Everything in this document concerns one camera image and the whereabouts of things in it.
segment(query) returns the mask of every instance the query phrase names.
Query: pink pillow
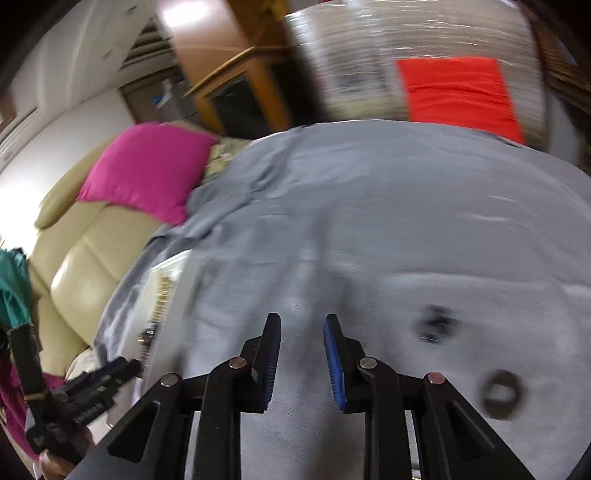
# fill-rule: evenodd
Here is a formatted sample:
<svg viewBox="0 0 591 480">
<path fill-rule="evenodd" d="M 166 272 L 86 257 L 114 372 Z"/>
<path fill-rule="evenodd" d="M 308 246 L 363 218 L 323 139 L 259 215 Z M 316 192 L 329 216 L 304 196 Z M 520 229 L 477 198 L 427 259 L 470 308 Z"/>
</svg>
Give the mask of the pink pillow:
<svg viewBox="0 0 591 480">
<path fill-rule="evenodd" d="M 104 150 L 77 199 L 136 208 L 180 225 L 215 142 L 210 135 L 169 125 L 128 128 Z"/>
</svg>

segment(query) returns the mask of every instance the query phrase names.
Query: pink fabric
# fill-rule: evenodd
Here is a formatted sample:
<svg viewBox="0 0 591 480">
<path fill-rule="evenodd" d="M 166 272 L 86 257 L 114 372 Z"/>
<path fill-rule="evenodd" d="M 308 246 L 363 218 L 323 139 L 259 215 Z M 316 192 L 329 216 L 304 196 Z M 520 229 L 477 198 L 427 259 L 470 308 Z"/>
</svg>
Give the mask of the pink fabric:
<svg viewBox="0 0 591 480">
<path fill-rule="evenodd" d="M 53 375 L 43 374 L 50 390 L 61 387 L 64 380 Z M 27 404 L 22 397 L 21 382 L 17 368 L 5 356 L 0 356 L 0 407 L 6 412 L 6 427 L 17 445 L 35 462 L 38 456 L 25 437 L 25 419 Z"/>
<path fill-rule="evenodd" d="M 132 207 L 180 225 L 187 219 L 189 193 L 201 182 L 215 143 L 210 135 L 169 125 L 128 128 L 105 149 L 78 201 Z"/>
</svg>

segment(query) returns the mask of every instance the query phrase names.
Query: plastic-wrapped package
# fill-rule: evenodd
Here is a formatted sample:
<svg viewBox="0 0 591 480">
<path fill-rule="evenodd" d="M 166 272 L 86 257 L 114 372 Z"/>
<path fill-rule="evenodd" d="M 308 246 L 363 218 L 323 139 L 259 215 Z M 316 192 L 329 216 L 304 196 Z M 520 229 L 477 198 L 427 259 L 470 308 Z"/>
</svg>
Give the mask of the plastic-wrapped package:
<svg viewBox="0 0 591 480">
<path fill-rule="evenodd" d="M 287 24 L 332 120 L 407 119 L 398 59 L 491 57 L 527 144 L 544 145 L 540 62 L 511 0 L 333 0 L 289 15 Z"/>
</svg>

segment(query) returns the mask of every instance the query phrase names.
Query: metal rivet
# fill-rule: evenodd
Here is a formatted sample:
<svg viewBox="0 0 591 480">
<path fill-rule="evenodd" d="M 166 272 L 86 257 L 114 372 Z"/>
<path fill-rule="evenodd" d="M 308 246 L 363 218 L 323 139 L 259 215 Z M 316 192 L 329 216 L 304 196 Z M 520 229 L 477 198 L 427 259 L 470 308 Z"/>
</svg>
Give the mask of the metal rivet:
<svg viewBox="0 0 591 480">
<path fill-rule="evenodd" d="M 364 356 L 361 360 L 359 360 L 359 366 L 361 368 L 365 368 L 366 370 L 371 370 L 372 368 L 376 368 L 378 366 L 378 361 L 375 358 L 371 358 L 370 356 Z"/>
<path fill-rule="evenodd" d="M 431 372 L 427 375 L 427 379 L 431 385 L 441 385 L 445 382 L 445 375 L 439 372 Z"/>
<path fill-rule="evenodd" d="M 230 368 L 233 368 L 234 370 L 239 370 L 241 368 L 244 368 L 247 363 L 248 362 L 246 361 L 246 358 L 243 358 L 241 356 L 235 356 L 234 358 L 231 358 L 230 360 L 228 360 L 228 364 L 230 365 Z"/>
<path fill-rule="evenodd" d="M 160 379 L 160 385 L 163 387 L 172 387 L 178 383 L 178 380 L 177 374 L 166 374 Z"/>
</svg>

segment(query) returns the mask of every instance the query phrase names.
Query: blue object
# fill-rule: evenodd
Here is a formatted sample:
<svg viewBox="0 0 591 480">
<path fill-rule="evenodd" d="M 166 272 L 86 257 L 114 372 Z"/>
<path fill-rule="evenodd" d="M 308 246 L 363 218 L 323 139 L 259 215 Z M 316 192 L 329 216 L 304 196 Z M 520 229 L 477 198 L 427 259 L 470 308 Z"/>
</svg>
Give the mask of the blue object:
<svg viewBox="0 0 591 480">
<path fill-rule="evenodd" d="M 21 249 L 0 248 L 0 324 L 11 330 L 32 323 L 33 291 Z"/>
<path fill-rule="evenodd" d="M 329 364 L 330 383 L 333 389 L 333 396 L 340 410 L 344 411 L 347 403 L 347 396 L 345 393 L 345 372 L 340 363 L 335 337 L 330 329 L 328 319 L 324 320 L 323 330 L 324 350 L 326 351 L 326 360 Z"/>
</svg>

